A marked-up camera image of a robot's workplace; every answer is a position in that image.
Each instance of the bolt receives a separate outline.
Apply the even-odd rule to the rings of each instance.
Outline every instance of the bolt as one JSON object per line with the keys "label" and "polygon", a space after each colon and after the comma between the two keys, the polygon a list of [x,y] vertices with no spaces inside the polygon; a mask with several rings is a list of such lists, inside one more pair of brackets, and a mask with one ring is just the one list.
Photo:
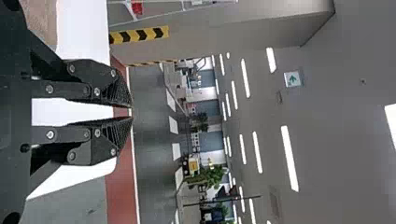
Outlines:
{"label": "bolt", "polygon": [[22,153],[26,153],[26,152],[28,152],[29,150],[30,150],[30,146],[27,145],[27,144],[23,144],[23,145],[21,146],[21,149],[20,149],[20,151],[21,151]]}
{"label": "bolt", "polygon": [[84,133],[84,137],[85,137],[85,138],[89,138],[89,137],[90,137],[90,132],[86,131],[86,132]]}
{"label": "bolt", "polygon": [[100,137],[100,130],[99,129],[95,130],[95,137]]}
{"label": "bolt", "polygon": [[75,73],[76,72],[76,67],[73,64],[69,65],[69,71],[70,73]]}
{"label": "bolt", "polygon": [[88,95],[90,93],[90,89],[88,89],[88,87],[84,87],[84,89],[82,89],[82,92],[84,93],[84,95]]}
{"label": "bolt", "polygon": [[93,93],[95,93],[95,96],[100,96],[100,89],[99,88],[95,88],[93,90]]}
{"label": "bolt", "polygon": [[73,161],[73,160],[75,160],[76,159],[76,152],[70,152],[69,153],[69,160],[70,161]]}
{"label": "bolt", "polygon": [[115,148],[111,148],[110,154],[111,154],[111,156],[115,156],[117,154],[116,149]]}
{"label": "bolt", "polygon": [[48,94],[53,94],[53,86],[51,86],[51,85],[46,86],[46,92]]}
{"label": "bolt", "polygon": [[54,131],[48,131],[46,136],[50,140],[50,139],[52,139],[55,136],[55,132]]}

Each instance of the red floor stripe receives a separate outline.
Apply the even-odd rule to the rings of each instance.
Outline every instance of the red floor stripe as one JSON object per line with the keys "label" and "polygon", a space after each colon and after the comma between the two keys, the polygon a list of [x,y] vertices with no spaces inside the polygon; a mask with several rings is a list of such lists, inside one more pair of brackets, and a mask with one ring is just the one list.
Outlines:
{"label": "red floor stripe", "polygon": [[[118,68],[126,80],[126,68],[111,56],[111,65]],[[128,110],[114,108],[114,116],[127,116]],[[134,165],[132,142],[128,138],[120,154],[115,171],[105,177],[107,196],[107,224],[137,224],[134,194]]]}

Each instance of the yellow and black hazard stripe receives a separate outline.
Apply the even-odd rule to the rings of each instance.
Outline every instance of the yellow and black hazard stripe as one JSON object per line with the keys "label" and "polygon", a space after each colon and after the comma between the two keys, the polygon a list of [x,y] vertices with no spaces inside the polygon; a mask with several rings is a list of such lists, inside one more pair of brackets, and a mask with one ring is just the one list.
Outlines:
{"label": "yellow and black hazard stripe", "polygon": [[169,37],[169,26],[158,26],[140,30],[110,32],[110,44],[122,44]]}
{"label": "yellow and black hazard stripe", "polygon": [[178,60],[161,60],[161,61],[152,61],[152,62],[145,62],[145,63],[132,63],[128,66],[130,67],[142,67],[142,66],[149,66],[158,63],[177,63]]}

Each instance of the fluorescent light panel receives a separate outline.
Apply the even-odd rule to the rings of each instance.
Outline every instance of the fluorescent light panel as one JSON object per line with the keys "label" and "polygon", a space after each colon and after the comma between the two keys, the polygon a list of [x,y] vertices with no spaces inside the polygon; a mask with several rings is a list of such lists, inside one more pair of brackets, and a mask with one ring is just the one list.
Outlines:
{"label": "fluorescent light panel", "polygon": [[217,92],[218,95],[219,95],[219,83],[218,83],[218,80],[215,79],[215,82],[216,82],[216,92]]}
{"label": "fluorescent light panel", "polygon": [[[242,190],[242,186],[239,186],[239,194],[241,195],[241,198],[244,198],[244,191]],[[241,200],[241,207],[242,207],[242,212],[245,213],[245,200]]]}
{"label": "fluorescent light panel", "polygon": [[225,102],[227,103],[228,117],[230,117],[231,116],[231,107],[230,107],[230,97],[228,96],[228,93],[225,93]]}
{"label": "fluorescent light panel", "polygon": [[236,218],[238,215],[236,214],[236,206],[233,204],[233,216]]}
{"label": "fluorescent light panel", "polygon": [[274,73],[276,70],[276,60],[273,48],[267,48],[268,64],[270,65],[270,72]]}
{"label": "fluorescent light panel", "polygon": [[221,102],[221,105],[223,107],[223,119],[224,119],[224,121],[227,121],[227,114],[225,113],[225,104],[224,104],[224,102]]}
{"label": "fluorescent light panel", "polygon": [[291,149],[288,126],[284,125],[280,128],[280,130],[282,132],[283,146],[285,147],[286,163],[288,165],[291,189],[298,192],[299,191],[298,179],[297,179],[296,167],[294,165],[294,157],[293,157],[293,151]]}
{"label": "fluorescent light panel", "polygon": [[230,189],[233,187],[233,176],[231,175],[231,173],[228,173],[228,179],[230,181]]}
{"label": "fluorescent light panel", "polygon": [[238,99],[236,98],[236,89],[235,82],[231,81],[231,89],[233,89],[233,105],[235,106],[235,110],[238,109]]}
{"label": "fluorescent light panel", "polygon": [[257,133],[253,132],[253,143],[254,143],[254,152],[256,154],[256,161],[257,161],[257,170],[260,174],[262,174],[262,156],[260,155],[260,147],[259,147],[259,140],[257,139]]}
{"label": "fluorescent light panel", "polygon": [[220,54],[220,66],[221,66],[221,73],[225,76],[224,61],[222,60],[222,54]]}
{"label": "fluorescent light panel", "polygon": [[228,145],[228,155],[230,157],[232,157],[233,156],[233,151],[231,150],[230,136],[227,136],[227,145]]}
{"label": "fluorescent light panel", "polygon": [[227,148],[227,142],[225,140],[225,137],[223,137],[223,143],[224,143],[224,152],[225,152],[225,155],[227,155],[228,154],[228,148]]}
{"label": "fluorescent light panel", "polygon": [[248,204],[250,206],[250,216],[251,216],[251,224],[256,224],[256,214],[254,212],[254,204],[253,200],[249,199]]}
{"label": "fluorescent light panel", "polygon": [[244,136],[242,134],[239,134],[239,144],[241,145],[242,163],[246,165],[247,155],[245,154],[245,142],[244,142]]}
{"label": "fluorescent light panel", "polygon": [[214,56],[214,55],[212,55],[212,66],[213,66],[213,67],[216,66],[216,63],[215,63],[215,56]]}
{"label": "fluorescent light panel", "polygon": [[248,72],[247,72],[247,66],[245,64],[245,59],[241,60],[241,67],[242,67],[242,76],[244,78],[245,92],[247,94],[247,98],[249,98],[250,97],[250,87],[248,85]]}

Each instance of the grey floor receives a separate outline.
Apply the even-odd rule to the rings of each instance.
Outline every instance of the grey floor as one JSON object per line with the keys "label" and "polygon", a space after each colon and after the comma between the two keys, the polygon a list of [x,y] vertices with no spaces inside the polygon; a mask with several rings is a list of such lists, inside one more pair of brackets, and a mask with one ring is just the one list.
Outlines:
{"label": "grey floor", "polygon": [[107,224],[105,178],[28,201],[21,224]]}
{"label": "grey floor", "polygon": [[[174,112],[166,101],[163,72],[158,65],[130,69],[134,96],[134,151],[141,223],[171,223],[177,209],[172,143],[188,151],[187,121],[179,107]],[[169,116],[179,134],[170,133]]]}

